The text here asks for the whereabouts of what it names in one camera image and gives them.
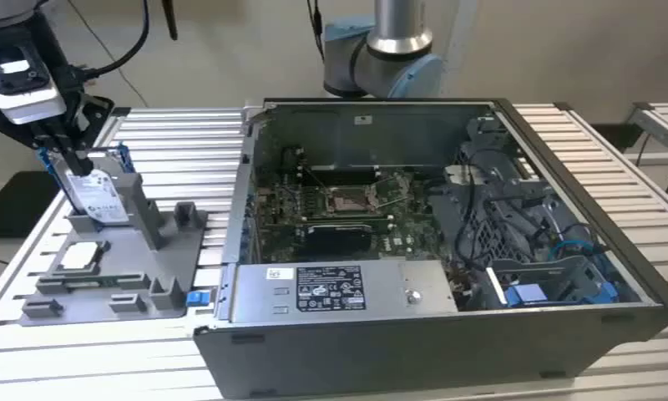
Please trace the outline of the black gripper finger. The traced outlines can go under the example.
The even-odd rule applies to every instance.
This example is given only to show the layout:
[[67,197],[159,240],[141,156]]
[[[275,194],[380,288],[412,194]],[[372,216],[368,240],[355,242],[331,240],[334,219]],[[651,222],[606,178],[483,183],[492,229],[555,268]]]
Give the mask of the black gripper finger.
[[56,137],[60,129],[60,116],[40,119],[27,124],[15,124],[0,110],[0,133],[33,150],[47,148],[48,150],[60,151]]
[[64,152],[63,157],[76,175],[88,175],[93,163],[88,150],[93,146],[115,103],[101,96],[79,95],[68,98],[68,109],[63,117]]

